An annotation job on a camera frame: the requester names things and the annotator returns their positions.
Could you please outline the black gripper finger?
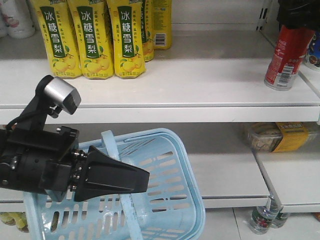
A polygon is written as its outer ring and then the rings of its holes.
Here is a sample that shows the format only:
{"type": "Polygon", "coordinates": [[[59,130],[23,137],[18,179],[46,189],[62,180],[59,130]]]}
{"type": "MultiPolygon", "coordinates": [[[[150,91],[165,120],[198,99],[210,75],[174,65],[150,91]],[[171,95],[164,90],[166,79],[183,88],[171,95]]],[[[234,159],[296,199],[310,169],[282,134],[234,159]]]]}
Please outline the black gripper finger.
{"type": "Polygon", "coordinates": [[[112,194],[144,193],[149,178],[148,171],[115,160],[91,145],[81,167],[74,201],[83,202],[112,194]]]}

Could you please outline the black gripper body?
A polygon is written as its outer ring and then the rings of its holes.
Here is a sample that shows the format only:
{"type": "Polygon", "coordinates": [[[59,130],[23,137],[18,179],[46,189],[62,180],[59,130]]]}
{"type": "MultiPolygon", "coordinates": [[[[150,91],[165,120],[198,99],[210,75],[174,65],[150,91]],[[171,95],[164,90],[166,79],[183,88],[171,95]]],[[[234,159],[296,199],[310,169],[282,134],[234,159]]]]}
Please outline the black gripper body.
{"type": "Polygon", "coordinates": [[[77,182],[79,131],[61,126],[44,130],[0,131],[0,186],[48,195],[61,202],[77,182]]]}

